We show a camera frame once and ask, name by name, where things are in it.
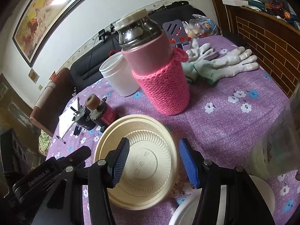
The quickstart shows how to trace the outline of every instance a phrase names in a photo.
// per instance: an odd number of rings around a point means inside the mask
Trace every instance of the picture frame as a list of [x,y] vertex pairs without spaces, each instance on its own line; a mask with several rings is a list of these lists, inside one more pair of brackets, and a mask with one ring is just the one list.
[[80,1],[30,0],[12,38],[30,67],[56,27]]

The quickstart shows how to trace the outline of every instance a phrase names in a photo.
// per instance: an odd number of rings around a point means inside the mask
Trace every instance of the plastic bag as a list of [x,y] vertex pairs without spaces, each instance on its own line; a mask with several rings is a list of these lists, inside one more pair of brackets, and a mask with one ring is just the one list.
[[188,37],[202,38],[218,35],[218,28],[211,19],[199,14],[193,14],[193,17],[195,19],[191,19],[188,25],[183,23],[185,32],[187,33]]

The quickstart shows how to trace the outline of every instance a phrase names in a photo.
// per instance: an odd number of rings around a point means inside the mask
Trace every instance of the red label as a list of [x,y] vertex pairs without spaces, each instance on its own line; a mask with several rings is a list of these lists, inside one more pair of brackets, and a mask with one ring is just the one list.
[[103,113],[100,119],[107,125],[111,125],[115,121],[116,115],[116,111],[107,105],[105,113]]

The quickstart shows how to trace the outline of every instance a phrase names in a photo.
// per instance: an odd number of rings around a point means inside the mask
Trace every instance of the brown chair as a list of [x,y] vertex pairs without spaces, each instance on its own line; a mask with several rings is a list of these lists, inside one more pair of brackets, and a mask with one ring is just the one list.
[[61,69],[37,100],[30,115],[30,121],[53,137],[59,116],[73,97],[74,87],[70,70],[68,68]]

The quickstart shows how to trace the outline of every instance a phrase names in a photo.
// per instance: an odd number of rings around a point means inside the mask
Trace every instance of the purple tablecloth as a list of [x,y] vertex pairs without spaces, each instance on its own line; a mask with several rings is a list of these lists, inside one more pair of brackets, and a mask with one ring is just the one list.
[[[216,51],[224,56],[236,46],[222,36],[207,37],[199,44],[210,42]],[[233,78],[221,79],[214,86],[198,79],[190,86],[191,100],[188,108],[177,116],[164,116],[155,111],[146,95],[138,91],[129,97],[119,96],[110,84],[101,79],[80,92],[80,104],[95,93],[100,98],[107,96],[107,102],[120,116],[145,114],[151,116],[171,131],[178,144],[186,137],[193,148],[204,158],[211,159],[221,167],[233,168],[241,164],[247,166],[251,146],[276,119],[288,100],[281,89],[262,69],[240,73]],[[93,163],[94,151],[101,136],[98,127],[82,131],[73,136],[74,126],[68,131],[65,145],[53,138],[48,158],[67,156],[82,145],[91,148],[92,156],[86,161]],[[300,202],[300,182],[295,173],[268,180],[276,198],[274,219],[277,225],[287,222]],[[88,188],[83,187],[83,209],[85,224],[90,225]],[[128,211],[112,205],[112,211],[119,224],[166,225],[179,204],[195,188],[188,181],[180,161],[179,175],[169,198],[147,210]]]

